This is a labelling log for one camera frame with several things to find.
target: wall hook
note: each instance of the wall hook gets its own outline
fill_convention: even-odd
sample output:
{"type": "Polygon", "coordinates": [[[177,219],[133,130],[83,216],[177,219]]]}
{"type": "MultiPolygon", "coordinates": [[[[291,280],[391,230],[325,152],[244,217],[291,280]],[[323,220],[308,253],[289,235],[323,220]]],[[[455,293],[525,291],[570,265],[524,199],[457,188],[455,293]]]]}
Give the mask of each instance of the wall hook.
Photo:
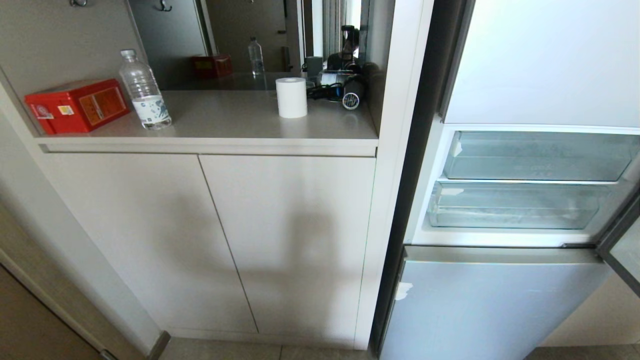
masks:
{"type": "Polygon", "coordinates": [[[169,6],[169,8],[166,7],[166,0],[160,0],[160,6],[161,6],[160,8],[156,8],[155,6],[154,8],[156,8],[156,10],[159,10],[161,12],[170,12],[171,9],[173,9],[173,6],[169,6]]]}
{"type": "Polygon", "coordinates": [[[88,0],[84,0],[84,1],[83,0],[80,0],[80,1],[78,1],[78,0],[69,0],[69,4],[71,6],[86,6],[86,2],[87,1],[88,0]]]}

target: floor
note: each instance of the floor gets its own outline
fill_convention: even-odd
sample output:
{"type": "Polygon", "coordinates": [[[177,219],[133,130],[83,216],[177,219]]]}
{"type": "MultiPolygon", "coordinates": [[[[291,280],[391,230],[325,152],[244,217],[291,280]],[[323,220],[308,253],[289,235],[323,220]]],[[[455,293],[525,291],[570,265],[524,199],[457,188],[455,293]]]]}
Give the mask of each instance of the floor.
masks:
{"type": "MultiPolygon", "coordinates": [[[[160,360],[374,360],[364,351],[172,338],[160,360]]],[[[537,348],[525,360],[640,360],[640,345],[537,348]]]]}

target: baseboard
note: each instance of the baseboard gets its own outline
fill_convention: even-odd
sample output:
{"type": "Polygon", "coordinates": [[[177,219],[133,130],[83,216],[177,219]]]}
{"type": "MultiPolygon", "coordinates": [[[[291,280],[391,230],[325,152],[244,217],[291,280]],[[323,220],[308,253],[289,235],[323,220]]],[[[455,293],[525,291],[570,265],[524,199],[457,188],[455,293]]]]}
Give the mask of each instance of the baseboard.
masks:
{"type": "Polygon", "coordinates": [[[160,336],[158,336],[158,339],[156,340],[154,347],[149,352],[149,355],[147,355],[147,360],[160,359],[160,355],[162,355],[166,345],[169,344],[169,340],[171,340],[171,335],[169,335],[168,332],[163,331],[160,336]]]}
{"type": "Polygon", "coordinates": [[[244,343],[265,343],[277,345],[299,345],[328,348],[344,348],[353,350],[352,339],[302,338],[297,336],[258,334],[256,332],[229,332],[169,328],[175,338],[191,338],[204,340],[238,341],[244,343]]]}

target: crisper drawer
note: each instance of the crisper drawer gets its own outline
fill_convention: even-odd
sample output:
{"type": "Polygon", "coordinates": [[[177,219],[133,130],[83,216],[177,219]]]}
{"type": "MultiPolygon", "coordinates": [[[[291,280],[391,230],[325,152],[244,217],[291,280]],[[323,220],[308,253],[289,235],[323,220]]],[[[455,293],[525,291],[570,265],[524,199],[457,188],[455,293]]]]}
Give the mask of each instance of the crisper drawer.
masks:
{"type": "Polygon", "coordinates": [[[609,195],[604,185],[436,183],[434,227],[583,229],[609,195]]]}
{"type": "Polygon", "coordinates": [[[457,131],[449,179],[616,181],[640,151],[640,136],[457,131]]]}

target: red box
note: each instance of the red box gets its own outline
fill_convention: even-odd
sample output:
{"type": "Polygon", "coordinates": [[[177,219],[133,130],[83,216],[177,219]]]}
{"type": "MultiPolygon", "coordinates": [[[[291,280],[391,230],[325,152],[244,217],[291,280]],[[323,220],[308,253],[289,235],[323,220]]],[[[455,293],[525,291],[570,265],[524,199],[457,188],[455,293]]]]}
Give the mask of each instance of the red box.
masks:
{"type": "Polygon", "coordinates": [[[217,56],[192,56],[193,71],[200,79],[221,78],[230,75],[234,69],[231,66],[231,56],[227,54],[217,56]]]}
{"type": "Polygon", "coordinates": [[[129,113],[116,79],[83,80],[24,97],[49,134],[88,133],[129,113]]]}

